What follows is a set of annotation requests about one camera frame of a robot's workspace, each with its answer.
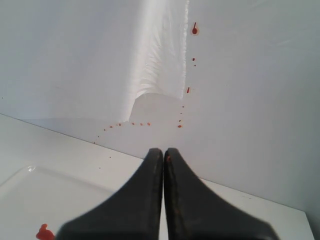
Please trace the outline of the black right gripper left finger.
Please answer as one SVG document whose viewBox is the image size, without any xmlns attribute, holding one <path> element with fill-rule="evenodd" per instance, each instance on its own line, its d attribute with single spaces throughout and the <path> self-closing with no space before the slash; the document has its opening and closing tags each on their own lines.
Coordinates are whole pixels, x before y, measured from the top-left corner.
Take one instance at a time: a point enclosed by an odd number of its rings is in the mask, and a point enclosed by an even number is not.
<svg viewBox="0 0 320 240">
<path fill-rule="evenodd" d="M 163 197 L 163 153 L 151 148 L 111 197 L 61 226 L 57 240 L 157 240 Z"/>
</svg>

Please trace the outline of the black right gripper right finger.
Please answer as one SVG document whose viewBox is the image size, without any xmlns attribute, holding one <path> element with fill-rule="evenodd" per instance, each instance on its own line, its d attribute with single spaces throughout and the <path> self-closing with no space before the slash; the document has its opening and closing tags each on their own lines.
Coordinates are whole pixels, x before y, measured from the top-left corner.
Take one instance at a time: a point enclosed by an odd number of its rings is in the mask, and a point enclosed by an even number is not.
<svg viewBox="0 0 320 240">
<path fill-rule="evenodd" d="M 275 240 L 272 226 L 221 198 L 176 148 L 164 156 L 164 204 L 170 240 Z"/>
</svg>

